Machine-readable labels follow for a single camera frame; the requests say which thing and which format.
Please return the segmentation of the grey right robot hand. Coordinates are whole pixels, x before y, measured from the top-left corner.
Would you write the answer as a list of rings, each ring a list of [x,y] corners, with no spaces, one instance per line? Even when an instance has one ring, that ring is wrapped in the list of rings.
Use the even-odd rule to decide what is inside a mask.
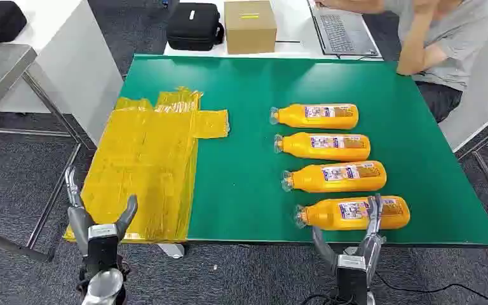
[[[354,274],[364,275],[366,286],[372,283],[372,277],[376,271],[377,262],[380,256],[383,238],[379,234],[381,216],[383,212],[383,199],[379,193],[367,198],[369,207],[369,224],[366,234],[360,242],[355,254],[343,259],[340,254],[335,253],[324,241],[322,230],[319,227],[312,227],[312,238],[315,248],[320,256],[327,262],[331,272],[339,276],[342,269],[348,269]]]

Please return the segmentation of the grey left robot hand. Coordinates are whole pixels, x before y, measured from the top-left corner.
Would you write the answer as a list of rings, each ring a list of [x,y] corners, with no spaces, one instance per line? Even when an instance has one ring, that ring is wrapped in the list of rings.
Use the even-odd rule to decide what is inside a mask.
[[[79,194],[79,187],[74,181],[76,168],[68,166],[65,169],[65,184],[70,207],[67,210],[69,225],[74,233],[77,246],[83,257],[88,255],[89,237],[117,237],[119,243],[129,228],[138,210],[138,198],[136,194],[129,196],[127,207],[119,219],[112,224],[96,224],[91,215],[86,211],[83,200]]]

